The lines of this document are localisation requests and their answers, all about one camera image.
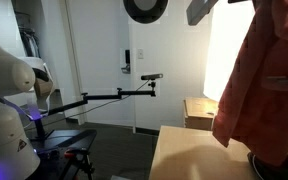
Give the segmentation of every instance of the black cable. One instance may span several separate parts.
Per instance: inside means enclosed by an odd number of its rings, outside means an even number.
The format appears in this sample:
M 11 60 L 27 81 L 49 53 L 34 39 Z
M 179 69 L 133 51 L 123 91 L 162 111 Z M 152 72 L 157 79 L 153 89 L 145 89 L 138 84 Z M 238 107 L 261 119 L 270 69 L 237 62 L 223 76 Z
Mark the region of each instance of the black cable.
M 141 89 L 143 86 L 145 86 L 149 81 L 150 81 L 150 80 L 147 80 L 142 86 L 140 86 L 139 88 L 137 88 L 136 91 L 140 90 L 140 89 Z M 81 112 L 81 113 L 78 113 L 78 114 L 74 114 L 74 115 L 71 115 L 71 116 L 68 116 L 68 117 L 59 119 L 59 120 L 57 120 L 57 121 L 54 121 L 54 122 L 45 124 L 45 125 L 43 125 L 43 126 L 48 126 L 48 125 L 51 125 L 51 124 L 55 124 L 55 123 L 58 123 L 58 122 L 61 122 L 61 121 L 65 120 L 65 119 L 67 119 L 67 118 L 71 118 L 71 117 L 74 117 L 74 116 L 79 116 L 79 115 L 88 113 L 88 112 L 90 112 L 90 111 L 93 111 L 93 110 L 95 110 L 95 109 L 101 108 L 101 107 L 106 106 L 106 105 L 108 105 L 108 104 L 111 104 L 111 103 L 114 103 L 114 102 L 118 102 L 118 101 L 122 101 L 122 100 L 124 100 L 124 99 L 126 99 L 126 98 L 129 98 L 130 96 L 131 96 L 131 95 L 128 95 L 128 96 L 126 96 L 126 97 L 124 97 L 124 98 L 122 98 L 122 99 L 110 101 L 110 102 L 108 102 L 108 103 L 102 104 L 102 105 L 97 106 L 97 107 L 94 107 L 94 108 L 92 108 L 92 109 L 89 109 L 89 110 L 87 110 L 87 111 L 85 111 L 85 112 Z M 30 131 L 30 130 L 33 130 L 33 129 L 35 129 L 35 128 L 26 129 L 25 131 Z

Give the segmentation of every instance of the red cloth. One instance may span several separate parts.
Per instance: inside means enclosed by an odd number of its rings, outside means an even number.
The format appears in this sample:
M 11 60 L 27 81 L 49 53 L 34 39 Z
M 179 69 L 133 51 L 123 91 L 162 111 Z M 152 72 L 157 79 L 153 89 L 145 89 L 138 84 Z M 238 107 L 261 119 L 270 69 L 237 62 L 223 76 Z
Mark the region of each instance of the red cloth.
M 259 159 L 280 165 L 288 154 L 288 91 L 264 88 L 288 77 L 288 0 L 257 0 L 256 13 L 219 103 L 213 135 L 243 142 Z

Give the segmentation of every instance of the gray floor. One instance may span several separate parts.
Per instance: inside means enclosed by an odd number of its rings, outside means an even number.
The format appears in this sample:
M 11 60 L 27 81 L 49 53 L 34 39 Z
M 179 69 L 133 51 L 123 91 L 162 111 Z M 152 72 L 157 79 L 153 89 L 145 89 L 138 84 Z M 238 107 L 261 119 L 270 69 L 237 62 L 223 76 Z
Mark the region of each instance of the gray floor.
M 61 105 L 59 93 L 54 93 L 51 98 L 51 108 Z M 53 115 L 43 119 L 43 124 L 48 124 L 64 116 Z M 23 117 L 23 124 L 28 120 Z M 45 126 L 46 131 L 53 129 L 95 129 L 97 137 L 91 147 L 91 161 L 95 167 L 95 180 L 108 180 L 113 175 L 132 179 L 146 180 L 149 178 L 152 159 L 154 156 L 157 137 L 134 134 L 130 127 L 85 123 L 82 126 L 61 121 Z M 35 130 L 27 132 L 34 136 Z M 79 180 L 86 180 L 87 176 L 79 173 Z

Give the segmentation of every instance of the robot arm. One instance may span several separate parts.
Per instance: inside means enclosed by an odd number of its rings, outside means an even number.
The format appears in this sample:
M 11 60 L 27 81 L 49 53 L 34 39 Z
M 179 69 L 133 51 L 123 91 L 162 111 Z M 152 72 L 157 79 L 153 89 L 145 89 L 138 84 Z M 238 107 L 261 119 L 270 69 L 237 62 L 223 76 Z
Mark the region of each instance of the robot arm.
M 32 68 L 0 47 L 0 97 L 29 91 L 34 83 Z
M 45 63 L 42 59 L 37 57 L 20 57 L 20 60 L 26 62 L 33 69 L 35 77 L 42 79 L 45 82 L 50 80 L 49 72 L 46 70 Z

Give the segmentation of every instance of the bright light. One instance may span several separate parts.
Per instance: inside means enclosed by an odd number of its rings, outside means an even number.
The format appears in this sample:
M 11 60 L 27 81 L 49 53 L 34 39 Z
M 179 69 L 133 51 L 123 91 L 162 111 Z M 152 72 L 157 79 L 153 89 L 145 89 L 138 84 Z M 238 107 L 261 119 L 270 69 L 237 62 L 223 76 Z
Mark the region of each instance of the bright light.
M 204 82 L 204 95 L 208 98 L 220 100 L 253 16 L 252 1 L 218 1 L 214 6 Z

